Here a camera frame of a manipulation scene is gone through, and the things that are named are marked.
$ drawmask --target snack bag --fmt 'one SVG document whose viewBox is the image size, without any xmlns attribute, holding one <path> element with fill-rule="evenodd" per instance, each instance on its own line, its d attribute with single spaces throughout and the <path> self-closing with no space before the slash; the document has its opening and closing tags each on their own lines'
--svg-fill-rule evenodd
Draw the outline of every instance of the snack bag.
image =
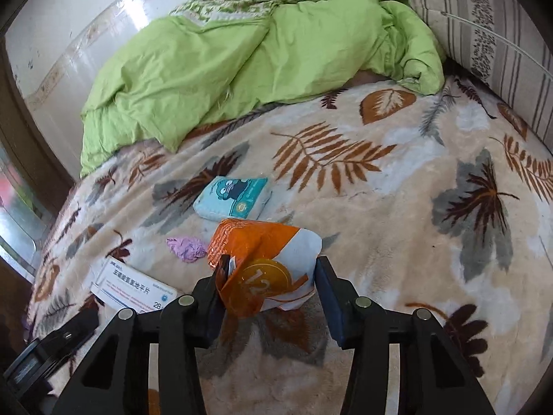
<svg viewBox="0 0 553 415">
<path fill-rule="evenodd" d="M 207 248 L 213 268 L 231 257 L 228 279 L 217 281 L 227 310 L 240 318 L 280 307 L 297 309 L 315 293 L 313 272 L 322 240 L 313 231 L 250 220 L 223 220 Z"/>
<path fill-rule="evenodd" d="M 269 178 L 233 179 L 217 176 L 194 201 L 203 219 L 221 221 L 229 217 L 257 220 L 272 194 Z"/>
</svg>

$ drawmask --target crumpled purple paper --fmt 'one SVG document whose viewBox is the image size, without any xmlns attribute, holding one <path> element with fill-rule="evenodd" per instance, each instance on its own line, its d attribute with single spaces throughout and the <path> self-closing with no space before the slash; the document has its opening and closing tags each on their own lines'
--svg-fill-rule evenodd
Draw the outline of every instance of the crumpled purple paper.
<svg viewBox="0 0 553 415">
<path fill-rule="evenodd" d="M 167 246 L 184 262 L 196 262 L 207 254 L 207 245 L 197 237 L 168 238 Z"/>
</svg>

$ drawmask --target white wall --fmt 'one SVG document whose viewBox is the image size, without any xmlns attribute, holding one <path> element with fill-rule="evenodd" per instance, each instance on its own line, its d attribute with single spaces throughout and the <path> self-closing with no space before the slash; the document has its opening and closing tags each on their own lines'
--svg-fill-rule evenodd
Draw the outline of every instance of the white wall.
<svg viewBox="0 0 553 415">
<path fill-rule="evenodd" d="M 78 178 L 79 118 L 96 72 L 139 29 L 187 0 L 29 0 L 6 34 L 16 83 L 35 123 Z"/>
</svg>

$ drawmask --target floral blanket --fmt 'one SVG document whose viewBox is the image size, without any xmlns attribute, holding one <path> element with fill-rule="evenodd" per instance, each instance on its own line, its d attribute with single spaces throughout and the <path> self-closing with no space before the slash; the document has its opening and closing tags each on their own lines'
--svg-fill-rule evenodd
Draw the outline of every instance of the floral blanket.
<svg viewBox="0 0 553 415">
<path fill-rule="evenodd" d="M 195 131 L 177 154 L 155 141 L 125 147 L 79 183 L 44 249 L 33 335 L 82 307 L 106 326 L 114 311 L 86 277 L 107 256 L 191 291 L 211 269 L 179 260 L 167 238 L 208 242 L 216 224 L 192 209 L 201 190 L 217 175 L 264 174 L 273 195 L 261 220 L 317 232 L 337 274 L 386 309 L 430 309 L 497 413 L 515 413 L 553 354 L 548 150 L 466 77 L 431 96 L 383 81 L 268 109 Z M 53 377 L 57 393 L 91 343 Z M 197 356 L 211 414 L 336 414 L 352 351 L 330 339 L 315 295 L 298 310 L 227 317 Z"/>
</svg>

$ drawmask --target wooden floor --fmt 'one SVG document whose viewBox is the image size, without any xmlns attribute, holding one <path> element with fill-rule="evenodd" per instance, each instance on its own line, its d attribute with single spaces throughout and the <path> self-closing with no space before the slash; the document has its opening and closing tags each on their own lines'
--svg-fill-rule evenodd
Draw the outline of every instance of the wooden floor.
<svg viewBox="0 0 553 415">
<path fill-rule="evenodd" d="M 0 258 L 0 370 L 4 371 L 26 346 L 23 320 L 31 284 Z"/>
</svg>

